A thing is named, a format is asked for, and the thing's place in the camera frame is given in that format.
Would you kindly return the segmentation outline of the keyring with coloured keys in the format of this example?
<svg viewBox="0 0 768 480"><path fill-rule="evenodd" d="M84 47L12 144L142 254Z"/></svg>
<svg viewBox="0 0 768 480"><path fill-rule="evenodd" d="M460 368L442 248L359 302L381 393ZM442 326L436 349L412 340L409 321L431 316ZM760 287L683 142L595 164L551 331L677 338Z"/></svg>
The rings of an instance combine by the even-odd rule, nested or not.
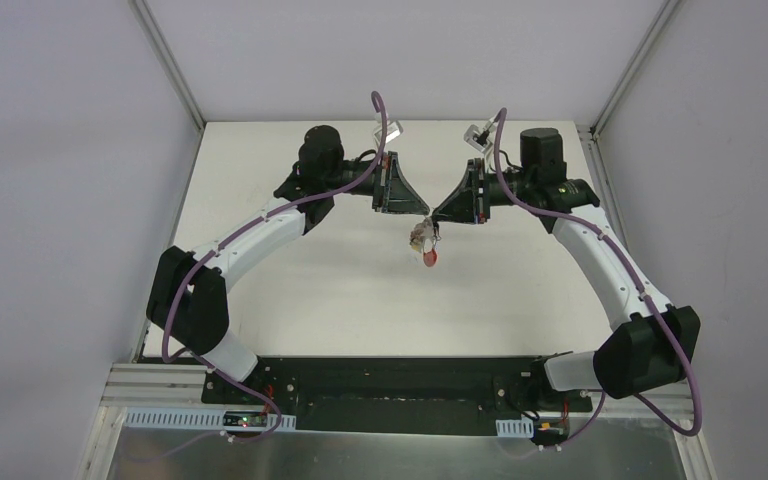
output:
<svg viewBox="0 0 768 480"><path fill-rule="evenodd" d="M425 217L417 223L409 234L409 246L420 255L423 264L428 268L437 263L436 247L439 240L439 225L431 217Z"/></svg>

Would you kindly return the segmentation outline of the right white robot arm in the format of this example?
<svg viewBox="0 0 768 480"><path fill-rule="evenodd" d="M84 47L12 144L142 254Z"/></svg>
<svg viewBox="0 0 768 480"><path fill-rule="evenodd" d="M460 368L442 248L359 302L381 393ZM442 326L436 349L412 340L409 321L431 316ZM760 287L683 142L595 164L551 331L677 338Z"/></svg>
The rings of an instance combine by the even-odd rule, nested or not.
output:
<svg viewBox="0 0 768 480"><path fill-rule="evenodd" d="M630 258L612 231L591 186L570 179L564 144L555 128L533 128L519 136L519 162L504 163L494 144L496 129L470 126L464 140L480 152L461 182L432 212L434 222L479 225L494 207L526 206L569 252L595 291L611 334L593 352L556 355L538 361L527 384L529 400L555 408L571 390L600 390L614 399L687 379L700 319L678 307Z"/></svg>

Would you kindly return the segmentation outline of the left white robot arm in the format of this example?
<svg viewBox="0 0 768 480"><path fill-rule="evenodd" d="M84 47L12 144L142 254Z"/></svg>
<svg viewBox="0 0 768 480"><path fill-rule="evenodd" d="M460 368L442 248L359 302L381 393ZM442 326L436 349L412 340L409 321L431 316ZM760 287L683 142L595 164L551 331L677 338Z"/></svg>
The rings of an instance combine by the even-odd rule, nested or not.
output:
<svg viewBox="0 0 768 480"><path fill-rule="evenodd" d="M376 147L347 160L338 130L315 126L305 133L290 174L257 213L218 240L161 254L146 317L162 329L162 342L176 340L228 375L226 389L239 403L257 402L265 378L255 371L258 356L230 329L227 295L258 263L319 225L343 193L370 198L378 213L431 212L403 178L396 153Z"/></svg>

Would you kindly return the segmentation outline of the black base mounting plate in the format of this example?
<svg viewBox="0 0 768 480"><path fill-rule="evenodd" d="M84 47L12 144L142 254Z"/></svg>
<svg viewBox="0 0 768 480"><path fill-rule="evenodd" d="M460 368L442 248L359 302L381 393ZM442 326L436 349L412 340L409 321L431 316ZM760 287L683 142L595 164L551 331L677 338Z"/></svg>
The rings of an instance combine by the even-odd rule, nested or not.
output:
<svg viewBox="0 0 768 480"><path fill-rule="evenodd" d="M499 420L589 413L579 391L554 392L538 356L263 357L237 388L207 374L201 400L262 406L269 397L306 431L490 436Z"/></svg>

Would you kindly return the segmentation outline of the aluminium frame rail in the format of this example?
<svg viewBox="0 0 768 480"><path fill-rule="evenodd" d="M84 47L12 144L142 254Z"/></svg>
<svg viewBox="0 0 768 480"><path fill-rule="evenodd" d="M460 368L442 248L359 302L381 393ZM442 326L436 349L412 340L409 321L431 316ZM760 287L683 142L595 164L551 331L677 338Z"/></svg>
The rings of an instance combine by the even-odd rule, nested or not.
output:
<svg viewBox="0 0 768 480"><path fill-rule="evenodd" d="M110 369L102 407L219 409L201 401L207 368L198 365L117 363ZM668 385L644 395L670 419L687 423L693 416L689 387Z"/></svg>

